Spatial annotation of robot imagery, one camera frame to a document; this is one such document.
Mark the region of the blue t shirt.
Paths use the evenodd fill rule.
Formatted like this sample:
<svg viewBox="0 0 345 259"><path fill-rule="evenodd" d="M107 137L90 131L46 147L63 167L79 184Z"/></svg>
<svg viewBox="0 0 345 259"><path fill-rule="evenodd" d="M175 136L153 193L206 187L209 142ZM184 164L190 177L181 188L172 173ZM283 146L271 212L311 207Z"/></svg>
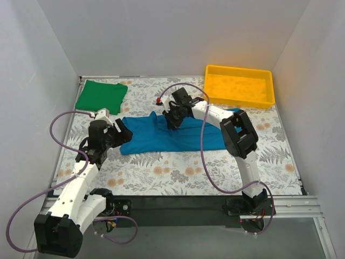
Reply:
<svg viewBox="0 0 345 259"><path fill-rule="evenodd" d="M120 147L122 155L200 150L200 119L185 118L177 129L168 129L165 117L155 112L147 117L124 117L122 122L133 133L131 141Z"/></svg>

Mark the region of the yellow plastic tray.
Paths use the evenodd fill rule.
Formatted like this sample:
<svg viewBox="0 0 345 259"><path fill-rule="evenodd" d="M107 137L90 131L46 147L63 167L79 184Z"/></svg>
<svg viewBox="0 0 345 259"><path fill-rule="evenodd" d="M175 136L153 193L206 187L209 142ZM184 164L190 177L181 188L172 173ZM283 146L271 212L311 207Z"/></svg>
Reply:
<svg viewBox="0 0 345 259"><path fill-rule="evenodd" d="M220 65L207 65L206 98L214 104L268 109L275 104L272 72Z"/></svg>

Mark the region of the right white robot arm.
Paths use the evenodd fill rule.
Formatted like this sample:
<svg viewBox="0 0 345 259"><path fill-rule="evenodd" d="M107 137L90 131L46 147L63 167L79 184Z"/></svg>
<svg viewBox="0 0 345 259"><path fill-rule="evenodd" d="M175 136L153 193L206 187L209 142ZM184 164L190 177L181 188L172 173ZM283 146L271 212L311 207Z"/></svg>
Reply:
<svg viewBox="0 0 345 259"><path fill-rule="evenodd" d="M249 214L259 213L267 201L268 188L261 182L257 165L258 135L243 110L231 112L211 105L210 98L192 98L185 88L171 96L162 93L156 99L164 107L163 115L169 129L177 129L185 118L200 119L202 126L210 124L220 129L226 150L235 158L242 187L244 209Z"/></svg>

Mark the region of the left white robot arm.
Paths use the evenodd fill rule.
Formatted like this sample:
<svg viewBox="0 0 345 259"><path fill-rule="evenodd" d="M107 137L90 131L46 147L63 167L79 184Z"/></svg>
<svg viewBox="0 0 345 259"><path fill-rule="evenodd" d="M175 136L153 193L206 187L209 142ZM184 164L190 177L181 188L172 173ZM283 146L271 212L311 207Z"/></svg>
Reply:
<svg viewBox="0 0 345 259"><path fill-rule="evenodd" d="M98 175L111 148L119 147L132 139L132 132L121 119L90 122L88 136L79 145L74 169L53 206L34 221L37 248L40 253L74 258L83 241L88 226L101 214L110 215L115 208L109 199L112 192L97 189L86 192Z"/></svg>

